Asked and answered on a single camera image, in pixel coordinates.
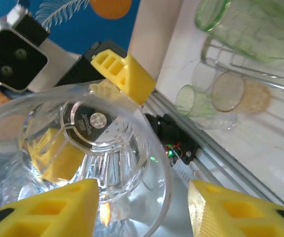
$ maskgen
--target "metal wire rack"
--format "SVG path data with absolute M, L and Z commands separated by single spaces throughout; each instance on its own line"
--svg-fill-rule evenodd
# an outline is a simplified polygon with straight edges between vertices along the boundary
M 239 73 L 284 90 L 284 57 L 276 58 L 274 63 L 260 64 L 207 37 L 201 51 L 201 61 L 211 67 Z

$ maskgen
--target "white surface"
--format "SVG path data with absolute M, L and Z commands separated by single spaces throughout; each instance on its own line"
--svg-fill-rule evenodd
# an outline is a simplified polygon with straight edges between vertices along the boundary
M 16 6 L 7 14 L 7 22 L 10 25 L 13 25 L 21 16 L 24 16 L 25 12 L 25 8 L 16 4 Z
M 49 39 L 46 39 L 39 46 L 39 49 L 46 53 L 48 62 L 29 84 L 28 89 L 32 92 L 41 92 L 53 88 L 59 79 L 65 75 L 66 68 L 71 68 L 77 60 L 75 54 L 67 54 L 63 48 Z
M 157 78 L 183 0 L 141 0 L 129 51 L 153 77 Z
M 173 166 L 173 169 L 187 188 L 189 188 L 189 183 L 191 180 L 197 178 L 195 176 L 196 173 L 193 173 L 191 167 L 186 165 L 181 159 L 177 160 L 176 164 Z
M 199 0 L 184 0 L 157 89 L 174 103 L 181 87 L 191 84 L 206 37 L 196 29 L 194 16 Z M 260 114 L 239 115 L 229 131 L 208 134 L 284 200 L 284 92 L 271 89 L 269 108 Z

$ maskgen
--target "clear glass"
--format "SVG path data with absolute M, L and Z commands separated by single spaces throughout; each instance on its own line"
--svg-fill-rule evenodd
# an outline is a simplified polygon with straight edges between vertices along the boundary
M 237 116 L 217 111 L 211 95 L 196 93 L 191 85 L 186 85 L 177 94 L 176 109 L 181 116 L 189 117 L 200 129 L 230 129 Z
M 232 72 L 219 76 L 212 89 L 212 103 L 221 112 L 259 113 L 270 101 L 268 87 Z
M 211 94 L 215 78 L 221 74 L 216 68 L 199 62 L 192 74 L 193 90 L 197 93 Z
M 195 22 L 214 39 L 256 61 L 273 62 L 284 55 L 284 8 L 271 0 L 202 0 Z
M 165 152 L 126 95 L 117 90 L 102 99 L 88 88 L 59 87 L 0 106 L 0 207 L 95 178 L 94 236 L 151 236 L 170 204 Z M 124 101 L 127 108 L 119 106 Z

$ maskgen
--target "white countertop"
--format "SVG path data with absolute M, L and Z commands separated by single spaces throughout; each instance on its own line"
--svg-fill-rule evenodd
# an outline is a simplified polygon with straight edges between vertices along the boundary
M 153 77 L 157 78 L 183 0 L 141 0 L 129 51 Z
M 174 103 L 181 87 L 191 84 L 206 35 L 196 29 L 194 17 L 199 0 L 184 0 L 157 89 Z M 273 98 L 265 112 L 239 115 L 228 131 L 207 133 L 242 165 L 284 200 L 284 92 L 271 89 Z

